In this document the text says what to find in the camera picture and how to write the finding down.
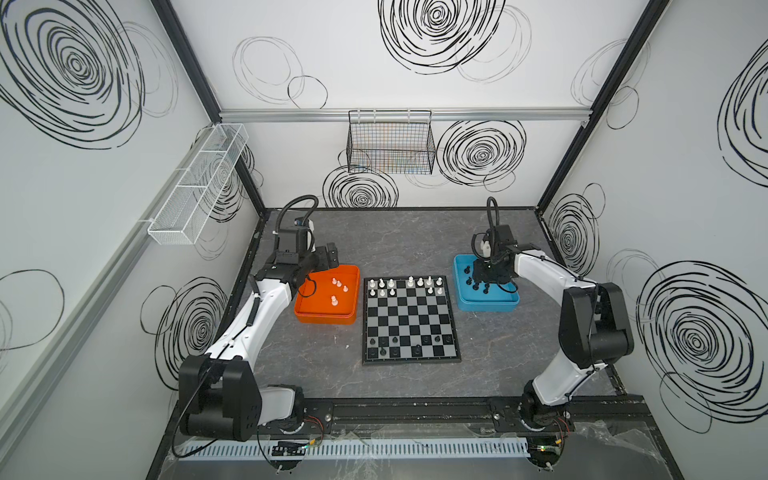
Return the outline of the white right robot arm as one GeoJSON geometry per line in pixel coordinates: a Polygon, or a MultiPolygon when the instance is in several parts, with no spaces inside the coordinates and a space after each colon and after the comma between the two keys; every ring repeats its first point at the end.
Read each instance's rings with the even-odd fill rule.
{"type": "Polygon", "coordinates": [[[560,306],[559,350],[529,381],[519,406],[521,421],[542,430],[564,413],[578,388],[592,375],[634,350],[621,287],[582,277],[533,244],[520,244],[507,225],[492,225],[473,249],[474,283],[502,286],[525,279],[560,306]]]}

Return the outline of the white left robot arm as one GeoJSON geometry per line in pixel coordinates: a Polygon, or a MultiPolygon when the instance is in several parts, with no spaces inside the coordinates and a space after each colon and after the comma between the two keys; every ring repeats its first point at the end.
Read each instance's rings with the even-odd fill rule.
{"type": "Polygon", "coordinates": [[[251,293],[227,330],[179,370],[178,430],[214,440],[250,439],[271,422],[295,423],[303,400],[295,386],[260,387],[254,367],[280,314],[308,275],[338,264],[334,247],[315,245],[314,225],[299,220],[275,232],[275,248],[248,278],[251,293]]]}

